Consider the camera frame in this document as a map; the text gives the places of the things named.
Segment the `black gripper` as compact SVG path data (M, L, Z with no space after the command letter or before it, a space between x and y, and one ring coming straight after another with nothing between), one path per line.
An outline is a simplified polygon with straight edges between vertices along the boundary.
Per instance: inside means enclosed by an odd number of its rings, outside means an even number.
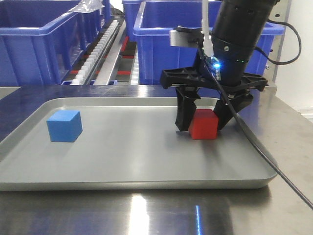
M199 88L219 90L212 75L202 76L194 67L163 70L160 77L160 84L164 89L176 87L178 109L175 125L181 132L188 131L189 129L197 108L194 102L201 98L198 95ZM240 94L238 92L249 89L257 89L261 92L267 84L268 81L258 74L244 73L237 85L221 85L221 87L228 94L227 97L230 103L235 112L238 113L253 101L253 95L250 93ZM213 111L219 118L218 130L222 130L233 118L233 114L223 98L217 101Z

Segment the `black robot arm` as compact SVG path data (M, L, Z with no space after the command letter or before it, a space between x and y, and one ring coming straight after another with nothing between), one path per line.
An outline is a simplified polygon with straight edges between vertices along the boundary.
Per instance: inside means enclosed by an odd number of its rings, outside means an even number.
M161 73L162 87L176 88L180 131L187 131L191 124L200 88L221 93L214 107L219 130L252 103L251 89L264 89L267 81L245 70L274 5L273 0L224 0L209 28L208 4L204 3L201 28L179 26L170 31L172 46L197 49L192 66Z

